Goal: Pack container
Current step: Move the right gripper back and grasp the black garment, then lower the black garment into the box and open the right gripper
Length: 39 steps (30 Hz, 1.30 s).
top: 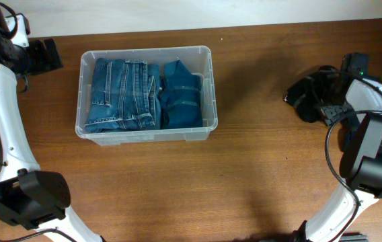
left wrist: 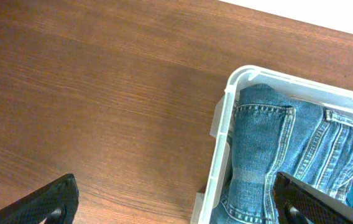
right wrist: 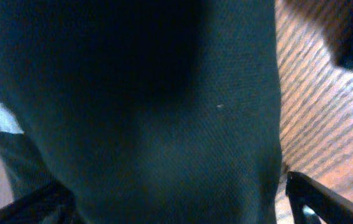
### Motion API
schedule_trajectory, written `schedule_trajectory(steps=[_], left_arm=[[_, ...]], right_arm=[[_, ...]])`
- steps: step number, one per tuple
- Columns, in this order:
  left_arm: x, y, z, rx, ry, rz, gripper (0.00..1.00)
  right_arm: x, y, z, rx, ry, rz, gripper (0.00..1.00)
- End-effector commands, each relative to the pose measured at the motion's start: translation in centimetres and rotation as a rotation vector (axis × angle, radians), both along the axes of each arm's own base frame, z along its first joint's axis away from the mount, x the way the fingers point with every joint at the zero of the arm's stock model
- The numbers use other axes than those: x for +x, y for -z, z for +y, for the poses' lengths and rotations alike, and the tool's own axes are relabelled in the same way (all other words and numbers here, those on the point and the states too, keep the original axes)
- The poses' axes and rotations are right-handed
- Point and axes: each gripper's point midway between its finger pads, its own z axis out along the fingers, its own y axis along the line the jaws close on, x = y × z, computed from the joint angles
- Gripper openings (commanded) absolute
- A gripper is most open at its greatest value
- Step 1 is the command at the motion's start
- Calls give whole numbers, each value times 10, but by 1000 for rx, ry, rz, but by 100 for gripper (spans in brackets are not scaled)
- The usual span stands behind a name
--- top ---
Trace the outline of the large black garment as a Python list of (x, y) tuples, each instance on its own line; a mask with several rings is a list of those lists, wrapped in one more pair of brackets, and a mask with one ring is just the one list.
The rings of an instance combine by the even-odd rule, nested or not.
[(338, 69), (324, 65), (308, 74), (287, 89), (284, 101), (294, 107), (300, 119), (314, 123), (322, 121), (320, 106), (344, 105), (345, 97), (337, 90), (340, 75)]

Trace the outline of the dark blue jeans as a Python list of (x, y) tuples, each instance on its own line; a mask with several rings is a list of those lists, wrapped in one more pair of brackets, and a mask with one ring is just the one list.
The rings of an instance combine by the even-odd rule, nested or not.
[(85, 131), (159, 129), (160, 91), (159, 65), (145, 60), (99, 58), (93, 71)]

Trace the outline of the clear plastic storage container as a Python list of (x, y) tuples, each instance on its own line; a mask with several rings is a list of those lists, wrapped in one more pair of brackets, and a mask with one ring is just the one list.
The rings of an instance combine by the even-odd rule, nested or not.
[[(198, 128), (163, 129), (129, 132), (88, 133), (84, 130), (91, 99), (93, 70), (99, 58), (121, 58), (145, 60), (163, 67), (165, 64), (180, 60), (202, 83), (203, 125)], [(171, 48), (143, 48), (129, 50), (90, 50), (80, 58), (79, 91), (75, 132), (77, 136), (89, 139), (100, 146), (121, 145), (123, 143), (145, 143), (171, 140), (206, 140), (218, 126), (217, 101), (213, 73), (212, 52), (207, 46), (181, 46)]]

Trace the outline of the teal shirt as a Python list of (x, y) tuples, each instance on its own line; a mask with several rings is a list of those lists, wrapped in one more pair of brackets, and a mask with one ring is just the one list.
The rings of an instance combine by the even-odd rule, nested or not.
[(159, 95), (162, 129), (202, 127), (202, 82), (198, 75), (192, 74), (180, 60), (167, 63), (162, 88)]

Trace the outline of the small black garment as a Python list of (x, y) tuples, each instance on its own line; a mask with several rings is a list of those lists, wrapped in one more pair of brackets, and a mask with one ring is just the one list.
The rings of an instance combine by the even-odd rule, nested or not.
[(341, 128), (338, 131), (338, 147), (344, 152), (350, 141), (354, 138), (356, 131), (360, 125), (357, 116), (349, 116), (340, 121)]

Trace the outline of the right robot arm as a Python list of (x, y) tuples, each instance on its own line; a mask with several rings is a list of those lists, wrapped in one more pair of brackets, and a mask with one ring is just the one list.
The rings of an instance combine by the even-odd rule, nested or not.
[(382, 80), (369, 75), (369, 56), (348, 53), (340, 68), (320, 66), (288, 88), (284, 101), (303, 121), (326, 124), (326, 162), (338, 181), (323, 208), (286, 240), (368, 241), (346, 231), (382, 200)]

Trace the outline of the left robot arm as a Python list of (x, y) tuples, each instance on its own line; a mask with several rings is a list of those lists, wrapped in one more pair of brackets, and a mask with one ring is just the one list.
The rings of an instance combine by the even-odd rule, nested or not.
[(53, 39), (31, 41), (29, 34), (28, 19), (0, 2), (0, 220), (30, 237), (101, 241), (72, 209), (65, 178), (42, 171), (28, 144), (17, 81), (63, 65)]

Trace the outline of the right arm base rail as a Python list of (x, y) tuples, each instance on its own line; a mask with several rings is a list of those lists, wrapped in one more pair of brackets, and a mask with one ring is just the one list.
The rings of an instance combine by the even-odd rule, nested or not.
[(342, 235), (338, 242), (369, 242), (366, 235), (360, 233)]

